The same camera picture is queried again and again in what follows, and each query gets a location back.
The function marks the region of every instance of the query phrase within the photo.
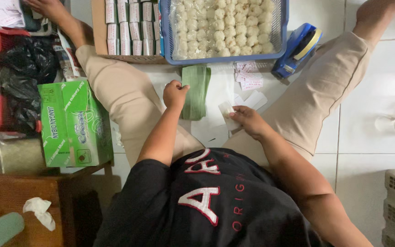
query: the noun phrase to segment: crumpled tissue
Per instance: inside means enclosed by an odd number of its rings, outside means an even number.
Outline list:
[[[34,212],[34,215],[42,225],[44,225],[48,230],[54,231],[54,229],[56,229],[56,222],[54,222],[51,214],[47,212],[50,205],[51,201],[35,197],[25,202],[22,212]]]

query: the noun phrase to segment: folded banana leaf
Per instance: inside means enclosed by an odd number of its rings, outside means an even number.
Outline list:
[[[181,118],[199,121],[206,115],[205,98],[211,78],[211,68],[204,65],[189,66],[182,69],[182,86],[190,85],[185,98]]]

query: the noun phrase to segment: coconut milk box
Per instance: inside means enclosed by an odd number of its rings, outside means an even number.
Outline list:
[[[87,81],[42,84],[38,88],[48,167],[96,166],[112,160],[109,113]]]

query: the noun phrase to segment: blue plastic basket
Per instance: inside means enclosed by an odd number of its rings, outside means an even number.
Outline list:
[[[275,10],[273,12],[274,20],[272,21],[271,43],[278,53],[258,54],[249,56],[235,56],[235,57],[217,57],[210,59],[189,59],[189,60],[173,60],[172,53],[174,50],[173,32],[168,16],[170,15],[171,0],[160,0],[161,8],[161,31],[164,36],[164,55],[167,62],[171,65],[186,65],[199,64],[211,62],[231,62],[231,61],[245,61],[245,60],[260,60],[260,59],[278,59],[286,52],[287,29],[289,21],[289,0],[272,0],[275,3]]]

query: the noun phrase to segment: blue tape dispenser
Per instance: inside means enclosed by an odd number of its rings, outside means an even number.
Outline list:
[[[295,73],[322,36],[323,32],[320,29],[308,23],[297,28],[289,37],[286,52],[275,62],[272,74],[279,79],[286,79]]]

